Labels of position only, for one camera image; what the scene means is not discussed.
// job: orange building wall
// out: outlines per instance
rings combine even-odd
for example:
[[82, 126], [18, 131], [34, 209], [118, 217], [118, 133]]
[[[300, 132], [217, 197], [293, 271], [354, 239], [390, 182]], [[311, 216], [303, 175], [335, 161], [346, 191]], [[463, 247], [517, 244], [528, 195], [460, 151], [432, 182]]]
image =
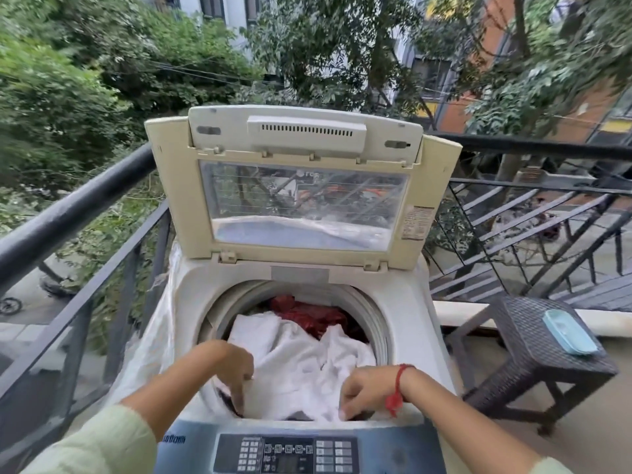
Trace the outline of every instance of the orange building wall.
[[[497, 25], [505, 26], [506, 22], [510, 21], [514, 16], [513, 0], [495, 0], [488, 1], [483, 13], [483, 19], [485, 23], [485, 37], [481, 43], [483, 48], [490, 53], [496, 53], [501, 45], [504, 30], [500, 29]], [[494, 57], [482, 54], [483, 58], [489, 66]], [[450, 131], [453, 133], [462, 133], [465, 128], [466, 121], [470, 118], [470, 115], [465, 114], [465, 107], [468, 105], [467, 100], [453, 100], [444, 107], [443, 117], [441, 119], [439, 129], [441, 131]]]
[[[496, 3], [490, 0], [488, 2], [486, 13], [484, 14], [486, 34], [482, 43], [486, 51], [496, 53], [500, 48], [504, 34], [504, 31], [496, 26], [494, 20], [501, 26], [504, 26], [505, 21], [511, 20], [513, 16], [513, 0], [496, 0]], [[483, 55], [488, 65], [493, 62], [492, 56]], [[580, 112], [574, 112], [569, 114], [567, 118], [561, 119], [555, 134], [551, 135], [550, 138], [573, 143], [587, 141], [594, 128], [602, 121], [605, 114], [616, 102], [617, 97], [611, 95], [610, 87], [605, 84], [591, 90], [579, 103], [580, 105], [586, 103], [586, 111], [581, 114]], [[444, 107], [443, 117], [438, 128], [441, 131], [462, 133], [465, 123], [470, 118], [468, 114], [464, 113], [468, 103], [464, 99], [452, 100], [448, 106]]]
[[580, 107], [585, 103], [586, 112], [575, 111], [562, 118], [557, 124], [556, 132], [549, 138], [560, 142], [584, 143], [616, 103], [618, 96], [612, 96], [609, 85], [594, 88], [579, 103]]

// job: hand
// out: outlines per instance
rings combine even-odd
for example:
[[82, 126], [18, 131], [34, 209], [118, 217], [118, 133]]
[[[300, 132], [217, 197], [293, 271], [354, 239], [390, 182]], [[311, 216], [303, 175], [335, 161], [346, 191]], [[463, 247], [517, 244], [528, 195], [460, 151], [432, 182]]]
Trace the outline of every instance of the hand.
[[252, 354], [229, 342], [217, 364], [216, 375], [231, 391], [231, 400], [238, 414], [243, 414], [243, 382], [252, 378], [255, 369]]
[[340, 390], [340, 419], [349, 420], [364, 411], [385, 408], [395, 392], [399, 366], [363, 367], [353, 370]]

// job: red thread bracelet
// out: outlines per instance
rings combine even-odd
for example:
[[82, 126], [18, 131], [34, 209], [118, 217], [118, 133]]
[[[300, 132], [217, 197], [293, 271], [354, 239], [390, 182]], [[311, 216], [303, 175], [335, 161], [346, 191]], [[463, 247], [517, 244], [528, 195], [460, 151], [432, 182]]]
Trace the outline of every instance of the red thread bracelet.
[[393, 392], [390, 396], [386, 398], [386, 409], [388, 409], [389, 413], [391, 413], [391, 417], [397, 417], [397, 411], [401, 409], [401, 406], [404, 405], [404, 398], [401, 395], [401, 391], [399, 390], [399, 379], [401, 378], [401, 374], [406, 370], [406, 368], [414, 368], [412, 364], [400, 364], [399, 371], [397, 371], [397, 376], [395, 377], [395, 392]]

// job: wheel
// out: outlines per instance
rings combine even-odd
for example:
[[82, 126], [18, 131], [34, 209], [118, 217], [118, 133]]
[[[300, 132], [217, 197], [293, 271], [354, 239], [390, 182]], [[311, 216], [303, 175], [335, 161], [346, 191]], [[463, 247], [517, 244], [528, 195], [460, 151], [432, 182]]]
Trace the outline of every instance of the wheel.
[[22, 302], [16, 298], [3, 298], [0, 300], [0, 314], [10, 316], [22, 311]]

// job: white towel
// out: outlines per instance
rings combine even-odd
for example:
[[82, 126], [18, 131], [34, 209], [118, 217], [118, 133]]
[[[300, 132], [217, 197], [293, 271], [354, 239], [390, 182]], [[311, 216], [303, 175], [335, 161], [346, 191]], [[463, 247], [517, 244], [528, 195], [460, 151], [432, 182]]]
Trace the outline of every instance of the white towel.
[[252, 381], [244, 386], [246, 418], [284, 420], [303, 413], [314, 421], [337, 420], [344, 380], [356, 366], [375, 366], [373, 350], [341, 326], [330, 326], [318, 341], [273, 312], [238, 315], [228, 341], [255, 360]]

